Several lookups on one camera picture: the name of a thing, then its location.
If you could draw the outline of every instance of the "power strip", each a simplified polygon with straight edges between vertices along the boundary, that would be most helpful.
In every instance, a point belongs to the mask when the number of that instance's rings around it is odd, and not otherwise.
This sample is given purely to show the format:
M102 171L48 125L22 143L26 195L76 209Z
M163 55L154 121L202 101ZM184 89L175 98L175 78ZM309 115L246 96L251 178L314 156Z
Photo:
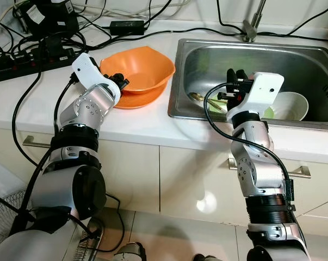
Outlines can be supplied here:
M46 57L42 59L41 70L49 71L65 66L70 66L76 58L76 54L73 48L64 50L65 53L59 57ZM39 61L31 54L27 61L24 63L16 63L7 66L6 68L0 68L0 82L4 80L14 79L17 77L26 76L39 72Z

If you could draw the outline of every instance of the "orange plate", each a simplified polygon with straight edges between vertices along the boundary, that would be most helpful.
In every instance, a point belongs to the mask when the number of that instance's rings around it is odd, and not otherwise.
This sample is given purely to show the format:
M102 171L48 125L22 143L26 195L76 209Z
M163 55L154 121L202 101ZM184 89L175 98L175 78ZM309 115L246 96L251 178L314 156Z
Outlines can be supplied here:
M160 88L175 73L173 62L158 51L143 46L116 53L101 61L102 74L122 73L130 83L123 93L144 94Z
M155 101L165 90L166 85L164 83L155 90L146 92L144 94L132 94L130 92L124 92L120 98L120 101L115 106L118 109L136 109L141 108Z

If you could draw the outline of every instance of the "person's foot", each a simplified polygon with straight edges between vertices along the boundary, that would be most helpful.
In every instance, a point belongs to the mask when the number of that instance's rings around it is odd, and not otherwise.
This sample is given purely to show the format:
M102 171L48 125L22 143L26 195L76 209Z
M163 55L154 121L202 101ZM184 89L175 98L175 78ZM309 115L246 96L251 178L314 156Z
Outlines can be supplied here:
M147 261L146 251L141 243L127 243L121 247L118 252L114 255L112 261L135 261L141 258L141 261Z
M205 256L202 254L196 254L193 258L193 261L203 261L205 259Z
M206 258L215 258L213 256L204 256L202 254L196 254L193 258L193 261L204 261Z

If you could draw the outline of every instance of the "cabinet handle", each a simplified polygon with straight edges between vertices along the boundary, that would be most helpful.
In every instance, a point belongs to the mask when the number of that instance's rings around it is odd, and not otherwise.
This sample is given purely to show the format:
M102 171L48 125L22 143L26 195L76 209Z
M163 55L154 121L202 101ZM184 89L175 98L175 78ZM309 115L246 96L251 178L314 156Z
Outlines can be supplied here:
M228 158L228 166L230 170L237 170L236 160L233 158ZM300 166L298 172L288 171L290 177L297 178L311 178L310 170L307 166Z
M25 140L23 141L22 145L28 146L28 147L50 148L50 144L37 143L37 142L33 142L33 140L34 140L34 137L31 135L28 135L25 138Z

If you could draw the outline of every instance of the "metal handle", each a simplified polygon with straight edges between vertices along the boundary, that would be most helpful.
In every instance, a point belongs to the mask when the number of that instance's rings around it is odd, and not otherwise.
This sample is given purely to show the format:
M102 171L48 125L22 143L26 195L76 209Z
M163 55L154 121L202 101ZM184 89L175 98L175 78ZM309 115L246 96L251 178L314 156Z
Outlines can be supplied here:
M247 40L248 42L253 42L257 36L257 29L254 28L252 25L250 25L250 23L247 20L244 20L243 24L246 31L244 40L245 41Z
M25 140L22 143L22 146L28 146L28 147L38 147L38 148L50 148L50 144L45 143L37 143L33 142L34 137L31 135L28 135Z
M230 170L237 170L236 160L233 158L228 158L228 166ZM311 178L310 170L307 166L300 166L298 172L288 171L288 175L290 177L297 177L297 178Z

